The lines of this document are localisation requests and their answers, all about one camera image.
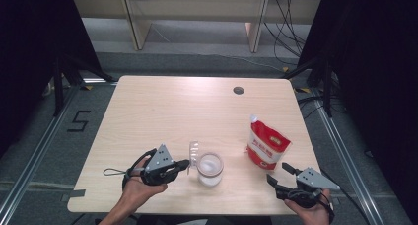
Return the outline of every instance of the red and white package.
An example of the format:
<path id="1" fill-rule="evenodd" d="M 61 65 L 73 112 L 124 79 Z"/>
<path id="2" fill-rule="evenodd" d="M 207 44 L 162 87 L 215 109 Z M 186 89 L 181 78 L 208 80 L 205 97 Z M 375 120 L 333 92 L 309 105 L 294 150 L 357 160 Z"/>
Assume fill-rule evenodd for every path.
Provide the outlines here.
<path id="1" fill-rule="evenodd" d="M 274 170 L 291 141 L 278 131 L 251 116 L 251 131 L 246 146 L 249 158 L 260 168 Z"/>

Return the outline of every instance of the hand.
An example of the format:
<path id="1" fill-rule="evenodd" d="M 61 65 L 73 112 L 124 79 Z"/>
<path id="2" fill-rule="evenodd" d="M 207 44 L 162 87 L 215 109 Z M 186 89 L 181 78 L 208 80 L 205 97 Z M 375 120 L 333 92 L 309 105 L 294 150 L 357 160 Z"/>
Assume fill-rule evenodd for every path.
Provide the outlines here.
<path id="1" fill-rule="evenodd" d="M 329 189 L 323 189 L 322 194 L 326 196 L 320 196 L 320 200 L 328 204 L 330 198 Z M 321 205 L 317 204 L 312 208 L 303 208 L 299 206 L 295 201 L 285 199 L 285 204 L 292 209 L 302 219 L 305 225 L 328 225 L 329 217 L 328 211 Z"/>
<path id="2" fill-rule="evenodd" d="M 146 158 L 141 160 L 136 168 L 141 168 L 146 160 Z M 152 187 L 147 186 L 142 183 L 140 177 L 131 177 L 125 185 L 119 202 L 100 224 L 121 224 L 130 214 L 134 213 L 149 198 L 157 193 L 163 192 L 167 189 L 167 187 L 167 184 Z"/>

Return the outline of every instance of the wooden tabletop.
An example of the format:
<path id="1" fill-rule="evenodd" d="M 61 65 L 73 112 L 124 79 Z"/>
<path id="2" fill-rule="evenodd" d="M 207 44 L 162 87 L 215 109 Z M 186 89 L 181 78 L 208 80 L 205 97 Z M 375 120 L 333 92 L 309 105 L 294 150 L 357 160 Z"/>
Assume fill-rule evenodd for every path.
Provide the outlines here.
<path id="1" fill-rule="evenodd" d="M 243 94 L 234 88 L 244 89 Z M 250 115 L 291 141 L 274 171 L 250 161 L 246 144 Z M 215 187 L 197 180 L 197 170 L 180 172 L 169 188 L 140 207 L 139 213 L 279 215 L 293 212 L 275 196 L 266 173 L 294 188 L 295 176 L 281 168 L 287 162 L 319 171 L 314 150 L 288 80 L 211 77 L 124 76 L 120 78 L 89 156 L 75 185 L 83 197 L 72 197 L 72 212 L 109 212 L 121 196 L 122 176 L 104 176 L 106 168 L 126 170 L 143 153 L 168 147 L 176 161 L 188 159 L 189 142 L 200 152 L 216 152 L 224 161 Z"/>

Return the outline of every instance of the gray mounting plate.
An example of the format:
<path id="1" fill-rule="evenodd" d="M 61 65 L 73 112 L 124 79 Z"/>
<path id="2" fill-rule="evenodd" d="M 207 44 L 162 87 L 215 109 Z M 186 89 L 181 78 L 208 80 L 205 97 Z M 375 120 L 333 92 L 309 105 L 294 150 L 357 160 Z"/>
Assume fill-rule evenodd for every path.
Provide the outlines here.
<path id="1" fill-rule="evenodd" d="M 169 166 L 173 163 L 173 158 L 169 153 L 165 144 L 160 145 L 160 148 L 151 158 L 151 161 L 148 163 L 147 167 L 145 168 L 145 172 L 149 172 L 152 170 L 156 170 L 159 168 L 163 168 L 165 166 Z"/>
<path id="2" fill-rule="evenodd" d="M 306 168 L 296 176 L 296 180 L 313 188 L 340 189 L 340 186 L 324 177 L 313 168 Z"/>

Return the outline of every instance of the transparent container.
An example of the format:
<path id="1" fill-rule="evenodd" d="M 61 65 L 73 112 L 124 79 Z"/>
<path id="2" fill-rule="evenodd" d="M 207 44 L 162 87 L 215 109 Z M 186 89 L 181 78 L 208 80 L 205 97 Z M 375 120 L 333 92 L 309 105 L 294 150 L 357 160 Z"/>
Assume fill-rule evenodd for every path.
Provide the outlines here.
<path id="1" fill-rule="evenodd" d="M 199 181 L 207 187 L 214 187 L 222 179 L 224 162 L 216 153 L 204 153 L 197 161 L 197 171 L 199 171 Z"/>

